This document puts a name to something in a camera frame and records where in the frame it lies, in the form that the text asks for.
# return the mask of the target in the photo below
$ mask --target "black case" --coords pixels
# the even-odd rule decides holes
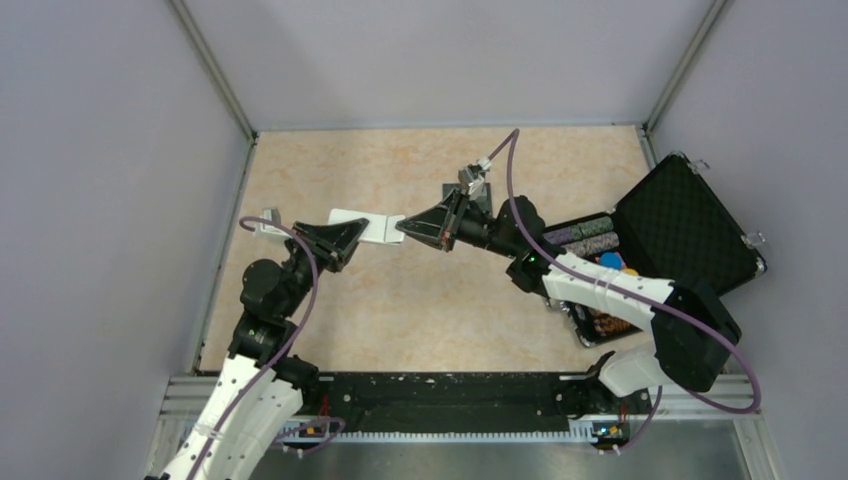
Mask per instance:
[[[723,295],[766,271],[766,262],[745,233],[682,153],[663,159],[608,211],[545,229],[553,232],[609,216],[628,267],[648,277],[680,279],[687,273],[705,278]],[[592,260],[600,254],[590,257]],[[629,324],[615,333],[596,330],[587,307],[566,302],[581,342],[595,346],[638,331]]]

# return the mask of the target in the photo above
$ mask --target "white wall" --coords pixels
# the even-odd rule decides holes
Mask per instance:
[[[844,478],[848,3],[735,2],[660,125],[771,270],[727,297],[789,478]]]
[[[709,0],[189,0],[259,130],[644,121]]]
[[[163,1],[0,6],[0,470],[141,478],[246,142]]]

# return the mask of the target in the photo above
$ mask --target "beige tabletop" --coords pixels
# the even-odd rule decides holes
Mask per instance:
[[[283,222],[325,224],[332,208],[414,215],[441,200],[442,183],[487,155],[505,128],[262,133],[241,215],[277,207]],[[506,198],[505,153],[489,174],[494,209]],[[550,224],[606,210],[647,173],[634,127],[525,128],[515,188]],[[242,312],[241,274],[285,249],[236,229],[200,368],[220,369]],[[361,244],[340,274],[325,273],[293,353],[321,370],[582,371],[645,334],[586,349],[540,297],[512,285],[509,260],[457,243],[444,253],[407,240]],[[298,323],[303,308],[292,319]]]

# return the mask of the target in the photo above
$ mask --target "case lid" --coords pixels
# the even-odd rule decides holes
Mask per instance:
[[[637,240],[640,260],[658,276],[696,273],[721,295],[766,269],[765,260],[744,241],[742,229],[683,154],[663,159],[611,216],[616,230],[625,229]]]

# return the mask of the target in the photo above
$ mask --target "blue disc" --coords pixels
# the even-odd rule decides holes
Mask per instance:
[[[604,267],[607,267],[607,268],[614,268],[616,270],[621,270],[621,267],[622,267],[621,257],[619,257],[618,255],[616,255],[614,253],[607,252],[607,253],[601,255],[601,265],[603,265]]]

